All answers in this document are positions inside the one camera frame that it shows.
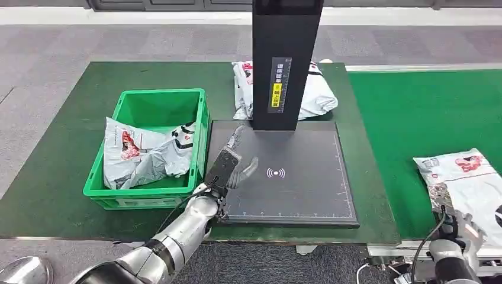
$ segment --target black cable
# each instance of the black cable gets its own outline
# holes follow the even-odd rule
[[[429,240],[432,235],[443,225],[446,219],[446,207],[444,205],[441,205],[441,220],[439,220],[439,223],[432,229],[432,231],[425,237],[425,239],[420,243],[417,253],[415,253],[415,256],[413,257],[413,263],[411,264],[411,284],[415,284],[415,270],[417,268],[417,261],[419,259],[419,254],[420,251],[422,250],[422,247],[425,245],[427,240]]]

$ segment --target red printed logo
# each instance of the red printed logo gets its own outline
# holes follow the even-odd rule
[[[127,160],[140,155],[140,149],[134,144],[131,135],[126,131],[122,132],[122,159]]]
[[[477,170],[481,165],[481,156],[471,156],[463,159],[456,159],[455,163],[462,168],[464,173]]]

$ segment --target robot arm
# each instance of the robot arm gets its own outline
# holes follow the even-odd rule
[[[223,217],[228,188],[234,188],[256,170],[258,161],[253,159],[245,172],[236,174],[234,169],[240,159],[231,147],[225,146],[179,217],[145,245],[82,272],[71,283],[171,283],[209,235],[214,218]]]
[[[472,222],[471,215],[455,215],[440,228],[439,238],[429,244],[435,262],[436,280],[445,284],[478,284],[479,261],[476,253],[484,233]]]
[[[202,183],[196,192],[205,192]],[[72,284],[171,283],[208,235],[209,221],[218,213],[219,199],[211,194],[195,196],[164,230],[125,256],[82,272]]]

